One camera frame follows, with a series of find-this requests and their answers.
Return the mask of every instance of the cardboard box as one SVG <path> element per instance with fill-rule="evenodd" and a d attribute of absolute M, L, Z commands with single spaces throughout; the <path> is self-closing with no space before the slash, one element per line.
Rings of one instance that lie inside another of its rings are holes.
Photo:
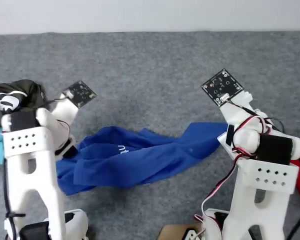
<path fill-rule="evenodd" d="M 198 233 L 201 231 L 201 223 L 165 225 L 161 229 L 157 240 L 183 240 L 187 229 L 195 229 Z"/>

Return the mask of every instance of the white wall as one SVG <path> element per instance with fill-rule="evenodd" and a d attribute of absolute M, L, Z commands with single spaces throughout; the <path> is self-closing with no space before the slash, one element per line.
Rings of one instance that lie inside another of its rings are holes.
<path fill-rule="evenodd" d="M 300 30 L 300 0 L 0 0 L 0 34 Z"/>

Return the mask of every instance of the black circuit board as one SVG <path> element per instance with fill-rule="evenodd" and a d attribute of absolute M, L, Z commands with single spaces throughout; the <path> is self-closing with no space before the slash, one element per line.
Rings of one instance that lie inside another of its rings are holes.
<path fill-rule="evenodd" d="M 244 90 L 242 85 L 225 68 L 202 84 L 201 88 L 218 107 Z"/>
<path fill-rule="evenodd" d="M 79 109 L 97 95 L 83 81 L 77 81 L 62 93 Z"/>

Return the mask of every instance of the gray carpet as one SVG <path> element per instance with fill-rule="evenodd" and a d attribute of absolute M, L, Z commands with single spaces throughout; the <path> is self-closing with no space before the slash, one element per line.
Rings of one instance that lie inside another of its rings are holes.
<path fill-rule="evenodd" d="M 22 78 L 42 83 L 50 98 L 77 80 L 97 100 L 72 126 L 80 141 L 104 126 L 178 136 L 191 122 L 223 121 L 200 84 L 227 68 L 252 93 L 252 106 L 280 118 L 300 137 L 300 32 L 93 33 L 0 36 L 0 83 Z M 67 209 L 87 212 L 98 240 L 154 240 L 166 224 L 188 223 L 203 197 L 230 169 L 221 147 L 188 170 L 130 189 L 99 187 L 65 199 Z M 229 209 L 234 178 L 208 202 Z M 0 240 L 4 237 L 0 166 Z M 29 222 L 47 216 L 38 195 Z M 287 233 L 300 216 L 291 197 Z M 300 240 L 300 230 L 295 240 Z"/>

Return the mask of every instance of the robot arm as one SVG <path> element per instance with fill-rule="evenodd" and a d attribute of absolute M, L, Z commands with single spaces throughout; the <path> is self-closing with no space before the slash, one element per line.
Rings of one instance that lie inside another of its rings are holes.
<path fill-rule="evenodd" d="M 79 81 L 64 91 L 62 99 L 55 100 L 58 103 L 52 112 L 39 108 L 2 117 L 6 239 L 88 239 L 86 213 L 80 209 L 64 212 L 56 159 L 75 143 L 70 134 L 70 124 L 78 109 L 95 97 L 96 94 Z M 36 161 L 36 168 L 31 174 L 28 168 L 30 159 Z M 32 190 L 39 192 L 48 210 L 48 218 L 25 225 L 24 212 Z"/>
<path fill-rule="evenodd" d="M 218 140 L 235 160 L 230 173 L 202 205 L 238 166 L 230 211 L 206 210 L 201 206 L 204 239 L 251 240 L 249 228 L 259 225 L 262 239 L 284 240 L 283 225 L 299 171 L 290 160 L 300 158 L 300 138 L 276 130 L 264 112 L 254 110 L 250 106 L 251 94 L 225 69 L 201 87 L 217 104 L 229 125 Z M 257 190 L 265 191 L 260 203 L 255 203 Z M 223 215 L 223 227 L 217 219 L 220 215 Z"/>

